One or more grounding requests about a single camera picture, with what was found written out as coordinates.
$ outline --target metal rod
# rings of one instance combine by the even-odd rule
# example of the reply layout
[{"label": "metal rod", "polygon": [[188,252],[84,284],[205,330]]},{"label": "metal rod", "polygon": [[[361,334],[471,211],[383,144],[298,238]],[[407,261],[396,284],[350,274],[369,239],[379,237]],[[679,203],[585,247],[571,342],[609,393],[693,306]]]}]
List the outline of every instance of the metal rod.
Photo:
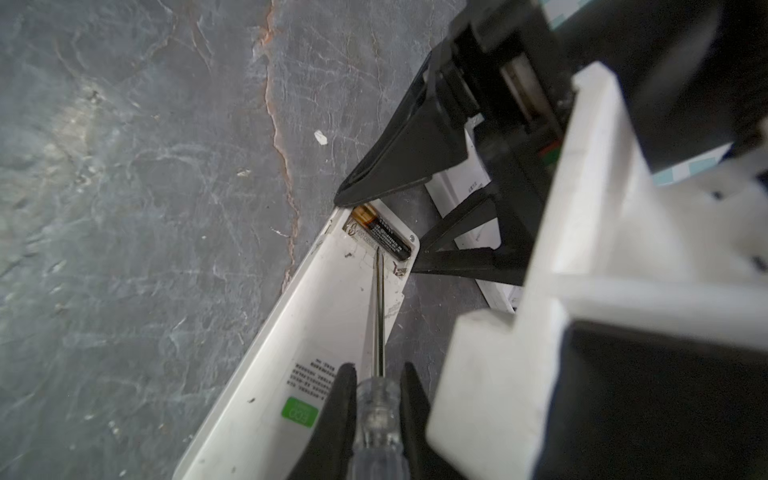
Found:
[{"label": "metal rod", "polygon": [[373,376],[384,376],[384,255],[376,248],[376,318],[373,328]]}]

